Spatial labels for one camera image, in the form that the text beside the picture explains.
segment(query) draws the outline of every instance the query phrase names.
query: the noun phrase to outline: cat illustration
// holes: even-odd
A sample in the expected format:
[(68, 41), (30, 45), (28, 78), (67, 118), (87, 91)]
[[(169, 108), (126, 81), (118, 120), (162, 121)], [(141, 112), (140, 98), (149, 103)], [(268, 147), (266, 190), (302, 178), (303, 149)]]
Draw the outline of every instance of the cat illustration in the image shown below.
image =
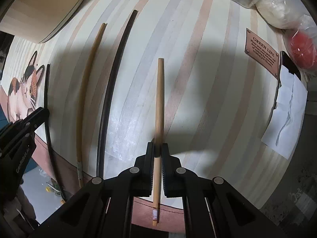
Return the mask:
[(28, 111), (35, 110), (35, 99), (37, 95), (37, 86), (41, 81), (44, 65), (35, 69), (34, 63), (37, 57), (37, 51), (32, 58), (20, 81), (16, 77), (11, 80), (9, 87), (9, 105), (10, 114), (14, 121), (24, 119), (28, 116)]

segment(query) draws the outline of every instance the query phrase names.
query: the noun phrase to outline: white paper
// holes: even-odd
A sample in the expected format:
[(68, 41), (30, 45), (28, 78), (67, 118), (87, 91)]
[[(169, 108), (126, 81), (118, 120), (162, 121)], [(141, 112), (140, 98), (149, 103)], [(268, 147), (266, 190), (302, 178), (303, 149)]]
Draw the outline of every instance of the white paper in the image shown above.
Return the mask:
[(280, 80), (276, 109), (273, 110), (271, 121), (261, 141), (289, 159), (301, 132), (307, 90), (296, 74), (289, 73), (283, 65)]

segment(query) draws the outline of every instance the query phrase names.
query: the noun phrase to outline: red object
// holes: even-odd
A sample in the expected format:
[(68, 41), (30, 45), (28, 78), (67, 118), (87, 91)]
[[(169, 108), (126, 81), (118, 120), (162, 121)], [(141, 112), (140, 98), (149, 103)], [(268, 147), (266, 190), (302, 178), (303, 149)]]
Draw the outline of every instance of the red object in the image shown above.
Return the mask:
[(306, 70), (317, 70), (317, 50), (313, 40), (304, 31), (297, 31), (288, 38), (289, 51), (295, 64)]

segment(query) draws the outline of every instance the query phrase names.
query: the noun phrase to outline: wooden dowel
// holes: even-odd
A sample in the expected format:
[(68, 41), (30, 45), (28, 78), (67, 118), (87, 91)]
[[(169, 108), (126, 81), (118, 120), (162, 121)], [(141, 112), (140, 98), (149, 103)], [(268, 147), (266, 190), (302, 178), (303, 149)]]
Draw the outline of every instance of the wooden dowel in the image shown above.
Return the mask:
[(159, 222), (159, 203), (161, 198), (161, 146), (164, 135), (164, 59), (158, 59), (158, 79), (155, 108), (155, 157), (153, 170), (153, 226)]
[(76, 116), (76, 151), (77, 151), (77, 172), (80, 188), (84, 186), (83, 174), (82, 174), (82, 120), (85, 106), (86, 90), (88, 85), (88, 80), (91, 72), (91, 68), (94, 62), (96, 52), (98, 50), (99, 44), (101, 42), (103, 33), (106, 29), (107, 24), (102, 23), (99, 32), (95, 38), (93, 46), (91, 47), (84, 74), (81, 79), (81, 85), (79, 90), (77, 116)]

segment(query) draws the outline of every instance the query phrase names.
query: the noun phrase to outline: striped wooden surface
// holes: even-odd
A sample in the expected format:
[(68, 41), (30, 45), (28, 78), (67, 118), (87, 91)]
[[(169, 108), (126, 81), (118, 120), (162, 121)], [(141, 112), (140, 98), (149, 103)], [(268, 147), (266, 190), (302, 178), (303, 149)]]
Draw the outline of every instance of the striped wooden surface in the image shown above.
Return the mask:
[[(290, 160), (261, 143), (277, 80), (244, 53), (246, 28), (276, 51), (280, 33), (257, 11), (230, 0), (84, 0), (50, 41), (15, 37), (1, 85), (6, 94), (30, 57), (51, 64), (50, 131), (54, 150), (76, 165), (75, 127), (80, 80), (101, 23), (108, 23), (89, 79), (83, 122), (83, 169), (95, 176), (104, 92), (133, 9), (130, 33), (113, 95), (105, 151), (105, 178), (145, 153), (154, 135), (156, 69), (165, 60), (165, 141), (182, 166), (198, 176), (222, 176), (256, 207), (282, 178)], [(43, 105), (44, 81), (37, 106)], [(45, 141), (44, 126), (37, 134)], [(182, 208), (181, 199), (161, 203)]]

